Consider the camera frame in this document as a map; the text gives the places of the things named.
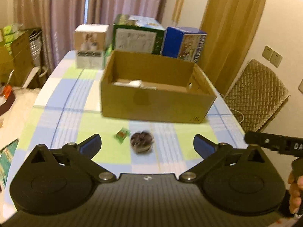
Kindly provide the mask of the person's right hand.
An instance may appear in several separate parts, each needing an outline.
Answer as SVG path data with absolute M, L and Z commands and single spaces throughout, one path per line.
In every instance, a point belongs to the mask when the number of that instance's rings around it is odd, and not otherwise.
M 302 198 L 300 196 L 303 190 L 302 176 L 300 176 L 298 179 L 295 179 L 293 172 L 291 172 L 288 178 L 288 184 L 290 184 L 289 209 L 291 214 L 295 214 L 298 212 L 299 207 L 301 206 L 302 203 Z

